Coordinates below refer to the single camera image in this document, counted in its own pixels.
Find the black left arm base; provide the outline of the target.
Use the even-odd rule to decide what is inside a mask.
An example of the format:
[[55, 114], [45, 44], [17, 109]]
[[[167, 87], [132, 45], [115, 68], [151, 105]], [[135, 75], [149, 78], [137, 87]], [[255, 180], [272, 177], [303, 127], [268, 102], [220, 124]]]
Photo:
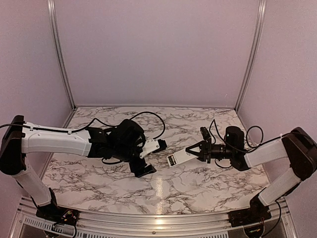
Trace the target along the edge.
[[79, 211], [76, 209], [59, 206], [57, 204], [53, 190], [49, 188], [49, 191], [51, 195], [51, 201], [48, 205], [39, 206], [33, 201], [37, 208], [36, 216], [53, 221], [56, 225], [66, 224], [76, 226]]

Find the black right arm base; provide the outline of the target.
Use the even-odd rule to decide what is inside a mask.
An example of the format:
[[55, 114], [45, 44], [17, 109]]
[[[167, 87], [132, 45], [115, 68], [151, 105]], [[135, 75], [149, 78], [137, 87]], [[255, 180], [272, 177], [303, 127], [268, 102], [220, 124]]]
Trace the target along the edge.
[[232, 227], [263, 222], [272, 218], [269, 207], [264, 206], [260, 201], [259, 193], [250, 200], [249, 208], [231, 211], [228, 217]]

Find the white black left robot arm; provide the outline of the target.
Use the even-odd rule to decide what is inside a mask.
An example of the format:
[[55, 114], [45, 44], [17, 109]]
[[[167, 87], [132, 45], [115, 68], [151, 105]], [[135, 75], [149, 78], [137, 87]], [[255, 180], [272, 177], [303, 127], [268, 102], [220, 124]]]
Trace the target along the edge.
[[59, 220], [63, 213], [54, 193], [26, 162], [28, 153], [49, 152], [74, 154], [87, 158], [116, 158], [127, 162], [135, 177], [156, 172], [145, 157], [166, 149], [166, 142], [147, 140], [144, 130], [133, 120], [125, 119], [119, 125], [102, 129], [86, 126], [72, 130], [38, 126], [25, 122], [17, 115], [7, 124], [0, 147], [0, 170], [10, 175], [29, 193], [38, 208], [51, 220]]

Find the white remote control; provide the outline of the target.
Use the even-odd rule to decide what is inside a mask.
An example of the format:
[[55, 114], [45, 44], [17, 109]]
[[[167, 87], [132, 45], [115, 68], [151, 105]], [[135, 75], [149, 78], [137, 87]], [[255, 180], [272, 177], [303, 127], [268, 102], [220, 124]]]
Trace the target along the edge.
[[186, 151], [186, 148], [183, 148], [182, 150], [179, 150], [171, 155], [167, 156], [167, 163], [170, 168], [174, 168], [180, 164], [183, 164], [187, 161], [190, 161], [192, 159], [196, 159], [198, 156], [189, 153]]

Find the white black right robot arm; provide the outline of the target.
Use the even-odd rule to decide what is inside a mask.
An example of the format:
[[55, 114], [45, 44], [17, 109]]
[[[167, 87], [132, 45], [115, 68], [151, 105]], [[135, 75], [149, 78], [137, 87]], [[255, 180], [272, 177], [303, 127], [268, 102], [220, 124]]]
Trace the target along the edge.
[[201, 133], [204, 140], [185, 151], [202, 162], [228, 159], [232, 167], [246, 171], [270, 161], [289, 160], [290, 168], [251, 200], [251, 207], [245, 212], [250, 222], [256, 222], [264, 215], [264, 207], [292, 192], [317, 170], [317, 144], [301, 127], [250, 151], [244, 148], [244, 132], [236, 126], [226, 128], [223, 144], [213, 144], [205, 127], [201, 128]]

